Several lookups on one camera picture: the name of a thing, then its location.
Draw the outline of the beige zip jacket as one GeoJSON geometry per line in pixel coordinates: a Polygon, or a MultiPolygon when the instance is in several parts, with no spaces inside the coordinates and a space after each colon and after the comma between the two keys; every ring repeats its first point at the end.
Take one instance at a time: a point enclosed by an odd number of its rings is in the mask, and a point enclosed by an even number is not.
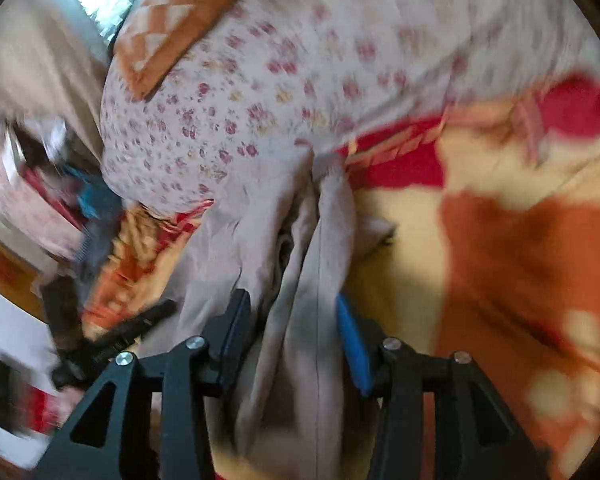
{"type": "Polygon", "coordinates": [[[361,216],[340,159],[306,146],[238,167],[204,213],[166,291],[178,312],[141,344],[171,350],[248,292],[248,352],[227,403],[207,405],[212,438],[282,479],[340,471],[342,350],[337,298],[353,261],[393,232],[361,216]]]}

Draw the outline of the orange yellow red blanket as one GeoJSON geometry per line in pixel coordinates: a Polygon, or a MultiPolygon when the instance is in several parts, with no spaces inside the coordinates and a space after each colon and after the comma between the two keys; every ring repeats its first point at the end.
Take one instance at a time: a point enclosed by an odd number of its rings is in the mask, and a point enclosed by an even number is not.
{"type": "MultiPolygon", "coordinates": [[[[600,440],[600,84],[573,76],[451,107],[335,156],[356,211],[393,225],[341,292],[418,351],[474,356],[548,474],[573,478],[600,440]]],[[[155,237],[127,226],[87,335],[164,296],[194,233],[131,286],[134,245],[155,237]]]]}

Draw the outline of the floral white quilt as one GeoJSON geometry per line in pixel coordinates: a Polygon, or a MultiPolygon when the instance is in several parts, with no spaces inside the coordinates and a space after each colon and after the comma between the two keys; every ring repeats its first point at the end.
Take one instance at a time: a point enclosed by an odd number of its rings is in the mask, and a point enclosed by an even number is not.
{"type": "Polygon", "coordinates": [[[238,0],[146,99],[111,64],[102,175],[125,200],[188,211],[294,142],[324,152],[573,70],[600,77],[600,38],[573,0],[238,0]]]}

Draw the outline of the orange checkered pillow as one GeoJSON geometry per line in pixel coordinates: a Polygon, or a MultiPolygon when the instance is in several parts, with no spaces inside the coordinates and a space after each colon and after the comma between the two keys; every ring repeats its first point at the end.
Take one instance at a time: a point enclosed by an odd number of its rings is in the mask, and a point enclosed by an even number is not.
{"type": "Polygon", "coordinates": [[[237,0],[140,0],[114,42],[114,59],[135,101],[155,91],[180,57],[237,0]]]}

